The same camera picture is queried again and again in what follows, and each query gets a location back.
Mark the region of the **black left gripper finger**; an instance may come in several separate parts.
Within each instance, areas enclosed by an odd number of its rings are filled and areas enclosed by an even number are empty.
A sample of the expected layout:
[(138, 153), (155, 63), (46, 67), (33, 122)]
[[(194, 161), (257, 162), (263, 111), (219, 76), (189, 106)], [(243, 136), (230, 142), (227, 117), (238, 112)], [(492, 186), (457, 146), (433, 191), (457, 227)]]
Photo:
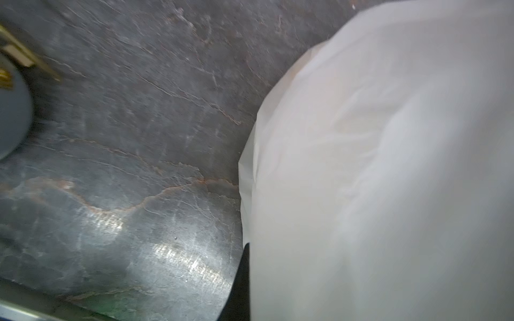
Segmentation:
[(228, 299), (218, 317), (218, 321), (250, 320), (250, 244), (244, 251), (234, 278)]

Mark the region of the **white plastic bag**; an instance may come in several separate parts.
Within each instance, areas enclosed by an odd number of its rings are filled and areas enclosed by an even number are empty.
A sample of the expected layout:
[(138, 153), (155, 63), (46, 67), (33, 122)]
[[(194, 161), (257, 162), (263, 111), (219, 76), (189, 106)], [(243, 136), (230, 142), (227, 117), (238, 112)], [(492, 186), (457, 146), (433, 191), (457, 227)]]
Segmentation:
[(513, 2), (359, 12), (239, 170), (253, 320), (512, 320)]

